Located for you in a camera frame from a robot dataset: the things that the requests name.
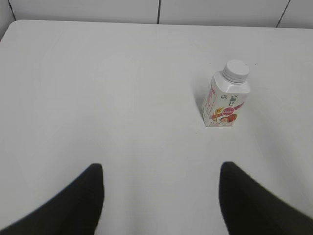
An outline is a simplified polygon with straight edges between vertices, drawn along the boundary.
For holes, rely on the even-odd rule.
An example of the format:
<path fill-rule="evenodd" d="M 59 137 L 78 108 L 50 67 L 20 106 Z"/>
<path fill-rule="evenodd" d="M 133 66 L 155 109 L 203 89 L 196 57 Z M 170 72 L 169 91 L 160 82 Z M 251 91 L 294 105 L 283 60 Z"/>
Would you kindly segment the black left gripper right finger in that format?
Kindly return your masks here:
<path fill-rule="evenodd" d="M 311 235 L 313 220 L 280 200 L 233 162 L 224 162 L 219 203 L 230 235 Z"/>

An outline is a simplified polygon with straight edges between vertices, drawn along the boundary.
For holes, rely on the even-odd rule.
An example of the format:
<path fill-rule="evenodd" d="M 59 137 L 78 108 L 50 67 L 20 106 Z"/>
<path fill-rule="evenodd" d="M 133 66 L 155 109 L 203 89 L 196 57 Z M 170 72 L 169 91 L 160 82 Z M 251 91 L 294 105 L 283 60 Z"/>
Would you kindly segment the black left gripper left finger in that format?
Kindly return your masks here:
<path fill-rule="evenodd" d="M 3 228 L 2 235 L 93 235 L 105 192 L 101 164 L 91 164 L 72 183 L 32 213 Z"/>

